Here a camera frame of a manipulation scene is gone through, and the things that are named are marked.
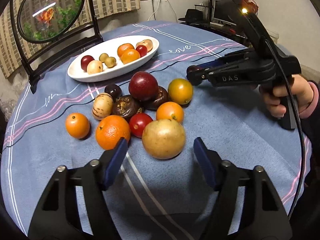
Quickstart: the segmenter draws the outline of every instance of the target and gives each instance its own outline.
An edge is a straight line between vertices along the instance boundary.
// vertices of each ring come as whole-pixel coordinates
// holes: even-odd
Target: pink sleeve cuff
[[[319,101],[319,90],[317,86],[313,82],[309,82],[312,90],[313,90],[313,100],[311,104],[307,107],[307,109],[303,110],[301,113],[299,113],[299,117],[301,119],[306,119],[308,118],[313,111],[316,109],[316,106],[318,105]]]

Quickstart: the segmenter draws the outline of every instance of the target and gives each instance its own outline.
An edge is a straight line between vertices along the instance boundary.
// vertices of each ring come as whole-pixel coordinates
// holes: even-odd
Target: plaid curtain
[[[37,7],[37,0],[32,0],[29,3],[28,9],[23,10],[21,14],[21,23],[27,21],[32,18],[32,14],[39,10],[39,6]],[[68,0],[58,0],[59,5],[63,8]],[[19,10],[19,6],[22,3],[22,0],[13,0],[13,9],[14,9],[14,17],[17,19],[17,14]],[[126,12],[131,10],[140,9],[140,2],[139,0],[93,0],[94,5],[94,12],[98,19],[110,16],[112,14]],[[85,25],[91,22],[91,14],[89,9],[88,0],[85,0],[84,7],[82,12],[73,26],[68,30],[75,29],[81,25]],[[4,12],[0,17],[0,23],[2,24],[2,28],[0,28],[0,68],[5,76],[8,78],[13,71],[15,71],[20,65],[20,55],[17,49],[17,45],[15,43],[11,21],[10,21],[10,10],[9,5],[5,8]],[[52,21],[52,25],[54,30],[58,29],[58,25],[56,21]],[[36,23],[32,24],[32,30],[36,30]],[[27,56],[27,58],[31,57],[37,51],[44,48],[48,43],[43,44],[34,44],[28,41],[25,41],[20,34],[18,34],[20,44],[22,49]]]

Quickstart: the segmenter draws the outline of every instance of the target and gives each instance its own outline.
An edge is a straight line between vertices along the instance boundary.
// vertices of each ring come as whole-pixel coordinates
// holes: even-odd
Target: blue tablecloth
[[[137,71],[161,70],[180,61],[153,73],[165,88],[172,79],[185,78],[189,65],[212,61],[243,48],[214,33],[159,21],[121,27],[105,33],[103,38],[106,41],[135,34],[153,36],[160,42],[156,55]],[[83,166],[103,152],[95,141],[98,122],[92,117],[92,103],[88,102],[103,92],[106,84],[121,84],[133,75],[79,83],[67,75],[74,58],[47,72],[34,95],[29,86],[25,88],[7,126],[1,185],[5,207],[24,233],[28,232],[39,197],[56,167]],[[128,85],[123,85],[122,90],[127,94]],[[64,122],[72,112],[81,112],[89,118],[93,132],[88,139],[76,140],[67,134]],[[147,113],[155,118],[155,112]],[[122,239],[199,238],[217,197],[206,185],[193,154],[193,141],[199,136],[208,148],[238,167],[264,166],[289,211],[301,162],[298,133],[280,128],[256,91],[243,87],[213,88],[209,82],[203,82],[194,88],[183,125],[187,135],[184,150],[168,161],[150,157],[141,140],[132,137],[123,167],[114,185],[104,193]],[[307,174],[311,154],[307,137],[305,143]],[[81,223],[90,233],[81,188],[77,188],[77,194]],[[243,197],[244,191],[240,189],[230,232],[239,225]]]

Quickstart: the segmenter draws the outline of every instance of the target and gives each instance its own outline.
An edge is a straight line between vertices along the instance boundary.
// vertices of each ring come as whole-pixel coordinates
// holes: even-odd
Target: small orange fruit
[[[124,137],[129,142],[130,126],[123,117],[109,115],[98,124],[96,140],[104,150],[113,149],[121,137]]]
[[[117,54],[119,56],[119,58],[121,58],[122,54],[127,50],[127,49],[134,49],[134,46],[130,43],[125,43],[122,44],[118,47],[117,49]]]
[[[193,86],[186,79],[176,78],[170,82],[168,94],[170,100],[173,102],[176,102],[179,105],[185,105],[191,101]]]
[[[133,62],[134,60],[140,58],[140,53],[135,49],[127,49],[121,56],[121,61],[123,64]]]
[[[82,139],[89,133],[90,122],[85,115],[81,113],[72,113],[66,118],[66,129],[72,137]]]
[[[184,118],[184,112],[180,105],[175,102],[163,103],[156,112],[156,119],[173,119],[179,123],[182,123]]]

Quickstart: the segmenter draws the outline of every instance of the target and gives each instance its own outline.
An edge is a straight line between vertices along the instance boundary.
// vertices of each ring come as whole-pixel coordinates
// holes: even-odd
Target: screw
[[[66,169],[66,167],[64,165],[60,165],[60,166],[58,166],[57,171],[63,172],[65,169]]]
[[[259,166],[259,165],[256,166],[255,169],[256,169],[257,172],[263,172],[264,171],[264,168],[262,166]]]
[[[90,165],[91,165],[92,167],[98,166],[98,164],[99,164],[99,160],[92,160],[92,161],[90,161]]]
[[[228,160],[223,160],[223,161],[221,162],[221,164],[222,164],[222,166],[224,166],[224,167],[229,167],[229,166],[231,165],[231,162],[228,161]]]

